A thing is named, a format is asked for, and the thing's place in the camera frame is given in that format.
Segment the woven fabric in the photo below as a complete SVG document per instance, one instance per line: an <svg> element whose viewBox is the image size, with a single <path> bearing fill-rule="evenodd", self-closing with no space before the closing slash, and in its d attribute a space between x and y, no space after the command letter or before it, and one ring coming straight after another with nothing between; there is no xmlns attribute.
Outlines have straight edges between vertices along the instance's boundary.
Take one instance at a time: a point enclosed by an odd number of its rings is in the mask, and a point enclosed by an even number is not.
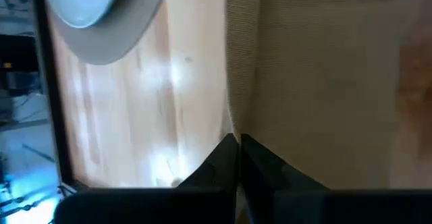
<svg viewBox="0 0 432 224"><path fill-rule="evenodd" d="M227 0L229 109L330 188L389 185L407 0Z"/></svg>

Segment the black frame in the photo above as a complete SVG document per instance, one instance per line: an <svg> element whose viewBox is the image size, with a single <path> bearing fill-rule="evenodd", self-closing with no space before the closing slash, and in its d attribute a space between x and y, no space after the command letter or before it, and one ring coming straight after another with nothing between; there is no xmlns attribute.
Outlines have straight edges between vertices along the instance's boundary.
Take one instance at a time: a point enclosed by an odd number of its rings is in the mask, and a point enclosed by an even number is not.
<svg viewBox="0 0 432 224"><path fill-rule="evenodd" d="M45 0L32 0L32 4L39 72L43 90L48 98L49 121L57 153L57 172L60 179L59 189L65 195L68 193L73 194L79 190L86 189L88 186L75 179L72 171L55 65L53 41L49 28L47 3Z"/></svg>

